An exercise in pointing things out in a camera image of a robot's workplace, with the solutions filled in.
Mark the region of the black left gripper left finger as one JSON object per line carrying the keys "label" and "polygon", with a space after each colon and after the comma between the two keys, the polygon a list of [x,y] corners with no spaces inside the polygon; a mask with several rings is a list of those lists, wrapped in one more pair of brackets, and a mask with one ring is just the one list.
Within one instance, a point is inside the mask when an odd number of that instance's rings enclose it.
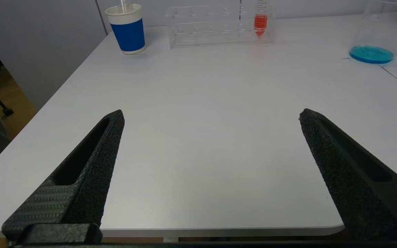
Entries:
{"label": "black left gripper left finger", "polygon": [[101,243],[101,219],[124,128],[121,110],[104,116],[3,223],[10,246]]}

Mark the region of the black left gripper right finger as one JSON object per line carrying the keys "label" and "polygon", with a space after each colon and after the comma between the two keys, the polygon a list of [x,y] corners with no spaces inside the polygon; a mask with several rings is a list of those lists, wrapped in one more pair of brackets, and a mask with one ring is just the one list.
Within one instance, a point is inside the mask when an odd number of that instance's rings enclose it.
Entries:
{"label": "black left gripper right finger", "polygon": [[321,113],[306,108],[299,122],[351,236],[397,240],[397,173]]}

